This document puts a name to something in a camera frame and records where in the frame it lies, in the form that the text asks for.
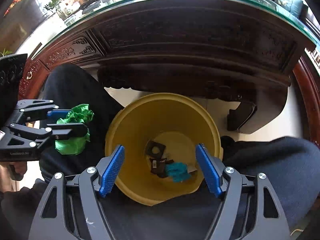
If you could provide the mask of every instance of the wooden desk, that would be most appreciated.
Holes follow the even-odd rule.
[[[64,31],[29,59],[20,98],[57,65],[102,68],[103,85],[239,101],[228,130],[252,133],[284,108],[289,74],[315,44],[245,0],[125,0]]]

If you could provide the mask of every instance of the wooden drawer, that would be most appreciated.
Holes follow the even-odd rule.
[[[19,99],[36,98],[39,90],[49,74],[44,64],[40,60],[27,60],[23,77],[19,85]]]
[[[81,33],[49,48],[39,59],[52,70],[62,63],[77,63],[97,57],[101,57],[100,52],[86,34]]]

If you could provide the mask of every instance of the black pants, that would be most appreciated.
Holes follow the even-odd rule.
[[[81,154],[60,155],[54,147],[42,153],[40,168],[46,182],[58,171],[68,176],[95,166],[104,156],[108,126],[122,106],[92,76],[71,64],[54,69],[45,84],[43,98],[54,100],[60,108],[87,103],[95,114],[89,124],[90,143]],[[308,212],[319,193],[320,152],[304,139],[284,137],[271,142],[236,142],[225,149],[224,156],[224,164],[242,174],[256,176],[264,172],[268,176],[290,226]],[[153,207],[132,201],[114,186],[103,202],[115,236],[139,240],[204,239],[217,205],[218,200],[209,194],[205,185],[193,194]]]

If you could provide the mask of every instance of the black sleeve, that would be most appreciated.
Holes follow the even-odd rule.
[[[23,187],[20,191],[0,193],[1,239],[28,239],[33,216],[46,187],[46,183],[38,181],[32,189]]]

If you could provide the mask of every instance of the teal cloth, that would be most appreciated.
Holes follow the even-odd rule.
[[[73,107],[67,114],[66,118],[60,118],[57,120],[57,123],[88,123],[92,121],[93,116],[94,113],[89,110],[89,105],[81,104]],[[83,137],[74,137],[68,140],[55,141],[55,148],[62,155],[78,155],[84,150],[86,142],[90,142],[89,129],[87,134]]]
[[[165,172],[172,177],[173,182],[182,182],[191,177],[188,167],[184,163],[172,163],[165,166]]]
[[[302,11],[302,0],[275,0],[277,4],[290,12],[293,16],[299,18]]]

